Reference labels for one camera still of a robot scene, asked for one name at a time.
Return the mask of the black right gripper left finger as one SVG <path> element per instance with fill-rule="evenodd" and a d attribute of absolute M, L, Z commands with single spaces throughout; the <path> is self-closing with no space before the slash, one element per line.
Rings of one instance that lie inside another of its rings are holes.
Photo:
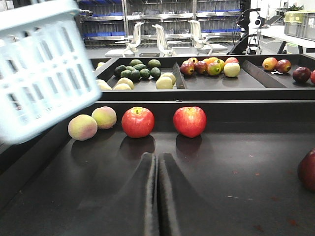
<path fill-rule="evenodd" d="M 153 236 L 157 159 L 145 152 L 118 195 L 68 236 Z"/>

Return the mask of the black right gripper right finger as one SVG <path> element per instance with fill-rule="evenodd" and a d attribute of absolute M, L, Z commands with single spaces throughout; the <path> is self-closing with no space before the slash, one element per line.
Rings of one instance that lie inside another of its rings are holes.
<path fill-rule="evenodd" d="M 159 226 L 163 236 L 235 236 L 236 226 L 202 199 L 173 155 L 158 155 Z"/>

